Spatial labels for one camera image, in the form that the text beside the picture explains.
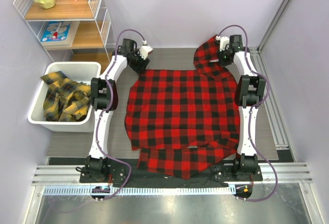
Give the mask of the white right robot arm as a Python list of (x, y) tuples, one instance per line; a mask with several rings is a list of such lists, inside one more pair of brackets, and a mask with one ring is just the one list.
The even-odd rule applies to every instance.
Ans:
[(230, 37), (217, 35), (215, 40), (218, 43), (219, 64), (221, 66), (235, 64), (240, 73), (234, 96), (235, 104), (239, 108), (240, 138), (231, 173), (236, 180), (250, 180), (258, 173), (255, 128), (266, 80), (254, 67), (248, 48), (243, 46), (241, 35)]

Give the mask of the red black plaid shirt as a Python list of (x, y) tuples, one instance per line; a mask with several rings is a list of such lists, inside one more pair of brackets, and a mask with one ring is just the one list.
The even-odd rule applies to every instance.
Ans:
[(216, 62), (211, 37), (193, 57), (193, 70), (148, 69), (130, 89), (125, 129), (137, 167), (189, 179), (237, 151), (240, 134), (237, 87)]

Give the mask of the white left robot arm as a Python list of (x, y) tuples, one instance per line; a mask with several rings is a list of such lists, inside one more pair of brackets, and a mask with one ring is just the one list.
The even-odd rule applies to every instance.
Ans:
[(92, 145), (81, 170), (80, 182), (105, 182), (109, 178), (108, 136), (109, 125), (118, 106), (116, 82), (128, 66), (136, 73), (143, 73), (150, 62), (149, 54), (153, 48), (145, 39), (137, 47), (137, 42), (123, 39), (100, 77), (91, 80), (91, 105), (95, 115), (95, 127)]

